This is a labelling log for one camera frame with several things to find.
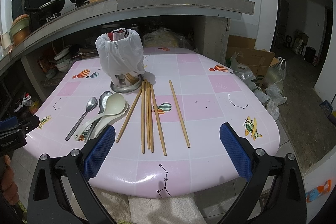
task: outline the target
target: stack of bowls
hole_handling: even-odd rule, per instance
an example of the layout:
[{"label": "stack of bowls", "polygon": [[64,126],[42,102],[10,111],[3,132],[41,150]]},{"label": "stack of bowls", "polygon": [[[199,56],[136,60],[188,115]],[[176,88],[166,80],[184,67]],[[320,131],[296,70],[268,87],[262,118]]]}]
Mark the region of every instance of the stack of bowls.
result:
[{"label": "stack of bowls", "polygon": [[63,49],[59,54],[54,57],[56,67],[59,71],[67,72],[70,69],[71,54],[69,48]]},{"label": "stack of bowls", "polygon": [[12,36],[12,40],[16,46],[25,40],[28,35],[30,35],[29,22],[29,16],[23,17],[17,22],[14,21],[14,24],[10,28],[9,35]]}]

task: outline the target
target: concrete floor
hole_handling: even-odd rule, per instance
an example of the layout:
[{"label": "concrete floor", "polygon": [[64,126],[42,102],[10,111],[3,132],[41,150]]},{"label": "concrete floor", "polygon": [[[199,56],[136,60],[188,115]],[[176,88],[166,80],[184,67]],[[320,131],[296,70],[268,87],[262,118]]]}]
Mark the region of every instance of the concrete floor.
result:
[{"label": "concrete floor", "polygon": [[276,50],[287,62],[280,122],[295,150],[301,173],[322,159],[336,145],[336,127],[320,107],[314,86],[322,68],[314,67],[289,49]]}]

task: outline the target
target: metal base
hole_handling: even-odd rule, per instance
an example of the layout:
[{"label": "metal base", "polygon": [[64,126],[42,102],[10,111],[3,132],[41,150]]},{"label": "metal base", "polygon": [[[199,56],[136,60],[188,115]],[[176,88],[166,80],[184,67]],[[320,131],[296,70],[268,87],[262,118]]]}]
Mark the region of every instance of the metal base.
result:
[{"label": "metal base", "polygon": [[124,88],[121,88],[119,86],[116,86],[112,83],[111,81],[111,90],[113,90],[114,92],[117,93],[129,93],[132,91],[135,91],[136,89],[138,89],[141,85],[142,85],[142,81],[144,80],[143,75],[139,75],[139,81],[136,82],[134,85],[130,85],[130,86],[126,86]]}]

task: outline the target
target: floor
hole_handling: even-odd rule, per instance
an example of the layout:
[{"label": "floor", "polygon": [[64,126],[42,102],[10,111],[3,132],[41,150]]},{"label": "floor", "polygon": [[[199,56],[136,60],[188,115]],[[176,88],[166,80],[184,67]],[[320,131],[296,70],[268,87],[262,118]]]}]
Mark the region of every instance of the floor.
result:
[{"label": "floor", "polygon": [[282,56],[287,63],[282,92],[287,102],[279,106],[279,120],[305,174],[336,145],[336,127],[326,118],[320,107],[322,101],[314,91],[322,68],[287,48],[276,50],[276,56]]},{"label": "floor", "polygon": [[[276,155],[284,157],[287,153],[294,153],[294,150],[279,120],[277,121],[277,125],[280,132],[280,146]],[[27,209],[30,185],[36,165],[37,159],[23,148],[14,152],[11,167],[15,173],[14,179],[18,185],[20,201]],[[72,190],[68,179],[63,177],[62,180],[67,196],[70,198]],[[196,204],[207,224],[217,223],[224,216],[225,212],[236,200],[236,197],[243,189],[245,183],[245,179],[237,178],[219,186],[195,193]],[[269,177],[265,184],[264,191],[270,189],[271,184],[272,178]],[[257,203],[250,218],[259,215],[260,211],[260,205]]]}]

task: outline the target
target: trash can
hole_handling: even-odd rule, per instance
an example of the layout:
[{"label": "trash can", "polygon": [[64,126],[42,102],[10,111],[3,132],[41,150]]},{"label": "trash can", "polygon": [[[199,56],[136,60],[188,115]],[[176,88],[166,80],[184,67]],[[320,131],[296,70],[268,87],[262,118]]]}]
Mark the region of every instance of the trash can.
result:
[{"label": "trash can", "polygon": [[313,47],[306,47],[306,52],[304,53],[304,59],[309,62],[312,63],[314,56],[315,56],[315,49]]}]

